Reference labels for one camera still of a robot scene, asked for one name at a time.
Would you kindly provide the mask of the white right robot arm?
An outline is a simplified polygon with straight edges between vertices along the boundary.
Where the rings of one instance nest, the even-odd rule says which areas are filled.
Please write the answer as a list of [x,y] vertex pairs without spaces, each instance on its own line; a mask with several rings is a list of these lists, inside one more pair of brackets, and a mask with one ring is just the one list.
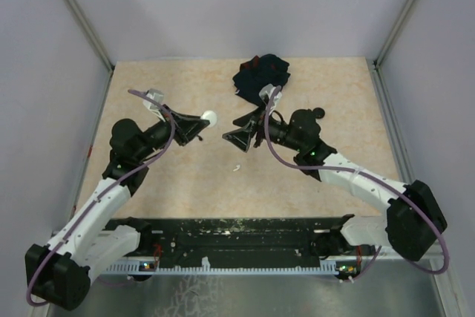
[[417,262],[438,243],[444,258],[449,257],[443,238],[448,225],[430,187],[420,180],[391,180],[347,159],[321,139],[321,128],[311,110],[298,109],[285,122],[259,107],[233,123],[237,128],[223,138],[241,151],[262,142],[270,148],[292,149],[296,155],[290,168],[340,187],[379,211],[375,217],[344,218],[331,237],[336,252],[346,255],[361,245],[385,246]]

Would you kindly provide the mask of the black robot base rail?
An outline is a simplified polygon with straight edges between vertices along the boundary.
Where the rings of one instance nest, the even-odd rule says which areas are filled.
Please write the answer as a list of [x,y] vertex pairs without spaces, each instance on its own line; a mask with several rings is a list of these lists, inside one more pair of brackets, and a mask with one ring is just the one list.
[[342,218],[116,218],[105,228],[130,226],[142,235],[130,257],[160,268],[313,268],[331,256],[367,257],[372,245],[352,245],[339,232]]

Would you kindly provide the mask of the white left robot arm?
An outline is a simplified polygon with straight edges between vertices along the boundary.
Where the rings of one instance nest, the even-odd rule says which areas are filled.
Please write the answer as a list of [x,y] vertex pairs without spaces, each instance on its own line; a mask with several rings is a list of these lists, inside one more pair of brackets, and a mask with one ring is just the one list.
[[213,111],[200,116],[158,108],[159,121],[142,131],[132,119],[117,121],[111,130],[109,164],[85,205],[45,245],[25,254],[26,299],[30,306],[48,303],[77,308],[95,280],[130,252],[148,254],[154,236],[144,223],[132,220],[113,232],[103,229],[143,183],[148,167],[172,142],[185,146],[217,123]]

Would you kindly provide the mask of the white earbud charging case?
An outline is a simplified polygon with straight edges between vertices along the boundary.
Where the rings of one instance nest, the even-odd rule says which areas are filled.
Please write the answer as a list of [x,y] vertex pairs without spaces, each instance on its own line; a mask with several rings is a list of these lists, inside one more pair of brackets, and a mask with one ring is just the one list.
[[202,120],[206,120],[209,124],[208,127],[212,128],[217,124],[217,114],[214,111],[205,111],[200,117]]

